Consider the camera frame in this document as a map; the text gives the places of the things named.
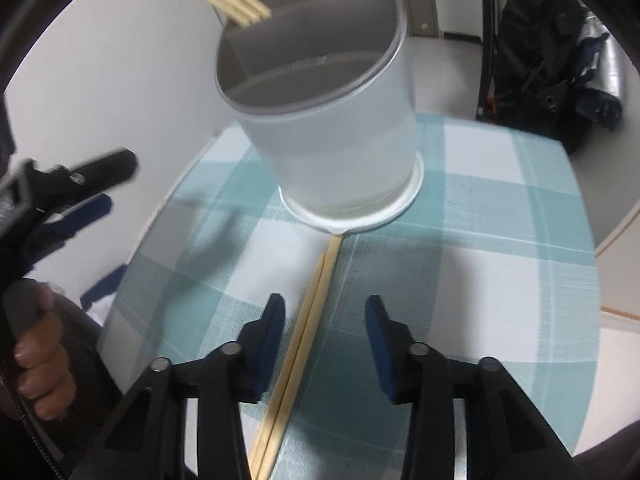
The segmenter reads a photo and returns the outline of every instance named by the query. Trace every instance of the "metal pin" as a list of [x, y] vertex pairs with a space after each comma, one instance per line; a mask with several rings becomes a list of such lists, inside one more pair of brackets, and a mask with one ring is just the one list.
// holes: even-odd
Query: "metal pin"
[[78, 184], [78, 186], [82, 186], [82, 184], [84, 184], [84, 175], [78, 173], [77, 171], [75, 173], [72, 173], [70, 178], [71, 182], [73, 182], [74, 184]]
[[482, 359], [480, 365], [489, 372], [497, 372], [500, 369], [500, 361], [493, 357], [485, 357]]
[[242, 347], [238, 343], [236, 343], [235, 341], [233, 341], [231, 343], [227, 343], [222, 347], [222, 353], [224, 355], [239, 354], [241, 350], [242, 350]]
[[427, 355], [429, 353], [429, 347], [424, 343], [414, 343], [409, 346], [409, 353], [411, 355]]
[[162, 372], [166, 370], [170, 364], [171, 361], [169, 361], [169, 359], [167, 359], [166, 357], [159, 357], [151, 361], [151, 369], [155, 372]]

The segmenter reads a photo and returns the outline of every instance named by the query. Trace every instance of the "finger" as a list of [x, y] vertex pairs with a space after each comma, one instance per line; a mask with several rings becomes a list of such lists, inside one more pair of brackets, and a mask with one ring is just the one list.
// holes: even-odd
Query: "finger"
[[39, 399], [33, 409], [42, 420], [51, 420], [60, 416], [74, 401], [76, 382], [68, 373], [62, 382], [50, 394]]
[[69, 358], [62, 345], [48, 363], [30, 368], [18, 378], [18, 389], [28, 399], [53, 391], [69, 373]]
[[33, 368], [50, 361], [62, 338], [62, 323], [52, 312], [43, 313], [21, 336], [15, 346], [15, 361]]
[[51, 310], [53, 308], [53, 291], [47, 283], [40, 282], [36, 285], [36, 297], [41, 310]]

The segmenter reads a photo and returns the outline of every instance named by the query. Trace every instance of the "white floor tile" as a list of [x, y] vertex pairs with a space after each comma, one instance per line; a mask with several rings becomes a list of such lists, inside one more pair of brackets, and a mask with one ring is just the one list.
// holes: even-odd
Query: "white floor tile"
[[482, 46], [440, 38], [407, 38], [412, 54], [415, 107], [448, 117], [475, 119]]
[[640, 323], [611, 318], [601, 321], [596, 378], [576, 454], [640, 418]]

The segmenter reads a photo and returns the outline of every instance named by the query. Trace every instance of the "blue and white tablecloth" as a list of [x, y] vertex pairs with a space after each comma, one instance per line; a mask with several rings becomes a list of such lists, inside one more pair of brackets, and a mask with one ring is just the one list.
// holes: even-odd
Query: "blue and white tablecloth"
[[[419, 115], [426, 173], [390, 224], [345, 237], [273, 478], [396, 478], [406, 406], [378, 386], [364, 301], [449, 356], [503, 361], [564, 444], [577, 443], [598, 354], [593, 240], [555, 141]], [[114, 301], [100, 352], [122, 389], [155, 356], [205, 356], [260, 316], [298, 305], [328, 235], [296, 221], [236, 124], [152, 225]], [[242, 407], [251, 441], [263, 402]]]

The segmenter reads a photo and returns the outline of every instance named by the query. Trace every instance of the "black cable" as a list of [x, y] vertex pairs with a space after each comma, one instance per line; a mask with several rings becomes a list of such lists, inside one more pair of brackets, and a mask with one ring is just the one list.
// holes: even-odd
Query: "black cable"
[[62, 473], [62, 471], [60, 471], [60, 468], [58, 467], [56, 460], [52, 457], [51, 453], [49, 452], [49, 449], [47, 449], [46, 444], [42, 441], [42, 438], [40, 437], [36, 429], [33, 427], [33, 423], [29, 418], [29, 415], [25, 410], [22, 401], [20, 400], [18, 391], [15, 389], [14, 384], [8, 379], [7, 370], [8, 370], [8, 367], [7, 367], [6, 361], [4, 360], [4, 357], [0, 356], [0, 381], [2, 381], [2, 384], [4, 385], [4, 389], [9, 394], [9, 398], [11, 399], [12, 405], [14, 406], [14, 408], [16, 409], [16, 411], [20, 416], [20, 422], [22, 423], [22, 426], [26, 430], [31, 441], [34, 443], [34, 445], [38, 449], [38, 452], [40, 453], [41, 457], [43, 457], [47, 465], [49, 465], [49, 468], [51, 469], [53, 474], [56, 476], [56, 478], [58, 480], [66, 480], [66, 476]]
[[495, 0], [482, 0], [482, 73], [478, 88], [476, 120], [486, 115], [486, 101], [494, 76]]

